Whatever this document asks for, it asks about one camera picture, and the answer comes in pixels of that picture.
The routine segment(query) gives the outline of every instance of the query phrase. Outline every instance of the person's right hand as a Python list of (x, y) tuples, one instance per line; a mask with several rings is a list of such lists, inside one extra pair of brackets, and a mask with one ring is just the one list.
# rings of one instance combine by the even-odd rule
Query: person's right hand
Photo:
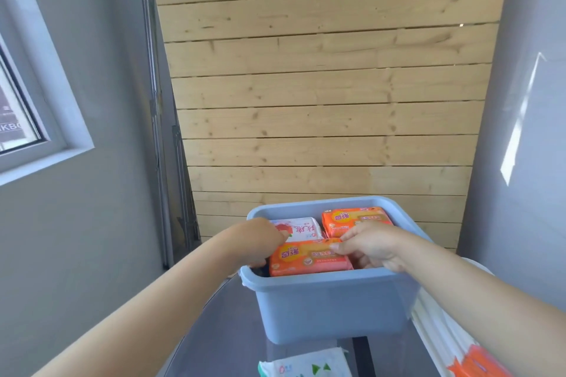
[(400, 242), (414, 234), (381, 222), (364, 222), (344, 234), (342, 243), (330, 245), (340, 255), (348, 255), (355, 268), (386, 267), (394, 272), (405, 271), (397, 256)]

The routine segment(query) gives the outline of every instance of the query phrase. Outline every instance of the dark tabletop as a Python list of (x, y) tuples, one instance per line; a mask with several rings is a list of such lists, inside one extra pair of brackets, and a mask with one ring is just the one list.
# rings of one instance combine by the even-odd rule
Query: dark tabletop
[(242, 286), (239, 276), (226, 282), (207, 303), (177, 347), (165, 377), (258, 376), (259, 361), (336, 346), (348, 350), (354, 377), (439, 377), (411, 321), (396, 335), (271, 343), (265, 337), (255, 292)]

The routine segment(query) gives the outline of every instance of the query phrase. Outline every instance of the white package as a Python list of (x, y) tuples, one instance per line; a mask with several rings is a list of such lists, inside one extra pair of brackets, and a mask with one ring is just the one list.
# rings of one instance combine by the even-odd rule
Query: white package
[(273, 362), (260, 362), (261, 377), (351, 377), (350, 368), (340, 347), (306, 353)]
[(279, 231), (289, 235), (287, 242), (320, 240), (324, 238), (320, 225), (313, 217), (297, 217), (294, 219), (277, 219), (270, 221)]

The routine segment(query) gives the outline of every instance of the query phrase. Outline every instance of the window pane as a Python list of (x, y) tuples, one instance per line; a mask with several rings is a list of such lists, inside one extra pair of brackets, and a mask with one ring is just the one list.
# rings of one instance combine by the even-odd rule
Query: window pane
[(2, 63), (0, 65), (0, 153), (18, 146), (29, 145), (40, 139)]

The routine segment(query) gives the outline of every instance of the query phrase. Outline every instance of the forearm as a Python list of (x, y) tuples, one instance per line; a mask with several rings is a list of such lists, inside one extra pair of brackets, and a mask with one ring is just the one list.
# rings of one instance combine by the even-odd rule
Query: forearm
[(219, 234), (97, 324), (36, 377), (154, 377), (238, 265)]
[(513, 375), (566, 375), (566, 314), (443, 248), (403, 237), (405, 269)]

